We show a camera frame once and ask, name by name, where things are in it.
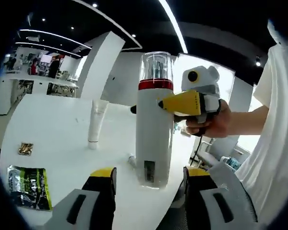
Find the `dark label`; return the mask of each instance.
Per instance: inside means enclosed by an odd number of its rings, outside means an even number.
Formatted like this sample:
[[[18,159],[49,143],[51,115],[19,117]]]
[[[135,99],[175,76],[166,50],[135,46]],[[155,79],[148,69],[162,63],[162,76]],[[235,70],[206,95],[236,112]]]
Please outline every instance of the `dark label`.
[[[144,170],[145,170],[145,180],[153,183],[155,179],[155,162],[144,161]]]

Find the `clear plastic cap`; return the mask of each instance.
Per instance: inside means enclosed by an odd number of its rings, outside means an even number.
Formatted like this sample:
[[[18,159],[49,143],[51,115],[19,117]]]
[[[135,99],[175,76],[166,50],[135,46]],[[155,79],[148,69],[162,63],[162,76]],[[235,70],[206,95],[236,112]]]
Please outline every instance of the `clear plastic cap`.
[[[151,52],[142,55],[140,81],[168,79],[173,81],[172,58],[167,52]]]

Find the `white cylindrical device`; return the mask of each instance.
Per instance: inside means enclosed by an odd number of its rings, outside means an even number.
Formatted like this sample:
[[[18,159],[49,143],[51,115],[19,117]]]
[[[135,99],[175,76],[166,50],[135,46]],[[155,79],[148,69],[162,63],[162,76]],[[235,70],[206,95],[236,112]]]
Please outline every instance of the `white cylindrical device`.
[[[161,188],[168,183],[174,115],[158,103],[172,94],[170,54],[142,55],[136,104],[136,171],[145,186]]]
[[[92,150],[98,148],[99,133],[105,112],[108,107],[108,101],[93,100],[91,110],[90,126],[88,128],[88,147]]]

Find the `hand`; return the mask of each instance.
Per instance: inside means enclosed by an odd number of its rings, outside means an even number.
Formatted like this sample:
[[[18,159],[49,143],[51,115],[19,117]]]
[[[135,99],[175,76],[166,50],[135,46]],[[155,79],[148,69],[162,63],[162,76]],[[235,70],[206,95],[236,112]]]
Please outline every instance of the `hand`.
[[[209,138],[225,138],[228,136],[230,119],[231,110],[228,104],[224,100],[221,100],[221,111],[218,115],[202,124],[198,124],[194,119],[187,119],[187,131],[190,134],[196,134],[199,132],[199,128],[206,127],[204,136]]]

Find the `black ceiling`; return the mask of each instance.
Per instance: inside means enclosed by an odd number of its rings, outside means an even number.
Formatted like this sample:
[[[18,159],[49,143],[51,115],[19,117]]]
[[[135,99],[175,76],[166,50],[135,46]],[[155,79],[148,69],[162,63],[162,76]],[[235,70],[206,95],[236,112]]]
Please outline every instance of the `black ceiling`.
[[[162,50],[173,55],[182,52],[172,27],[166,33],[156,31],[158,23],[169,22],[158,0],[85,0],[84,2],[90,5],[97,3],[101,12],[112,18],[129,34],[136,34],[135,39],[143,46],[143,49],[138,51]],[[167,2],[179,24],[195,23],[229,32],[250,42],[265,55],[274,45],[266,28],[268,16],[265,2],[260,3],[254,0],[231,1],[231,3],[219,0],[167,0]],[[124,48],[138,47],[133,40],[108,20],[72,0],[39,1],[33,10],[31,26],[25,22],[22,29],[47,31],[81,43],[88,42],[105,32],[113,31],[126,41]],[[73,52],[79,46],[51,35],[32,32],[20,32],[21,38],[16,37],[15,41],[29,42],[26,37],[33,35],[41,36],[39,44],[69,52]],[[241,52],[204,39],[184,36],[184,40],[190,54],[233,69],[236,71],[236,76],[249,84],[258,82],[263,69],[255,66],[256,53],[253,57],[247,57]],[[83,47],[83,50],[77,54],[84,56],[88,52],[89,49]]]

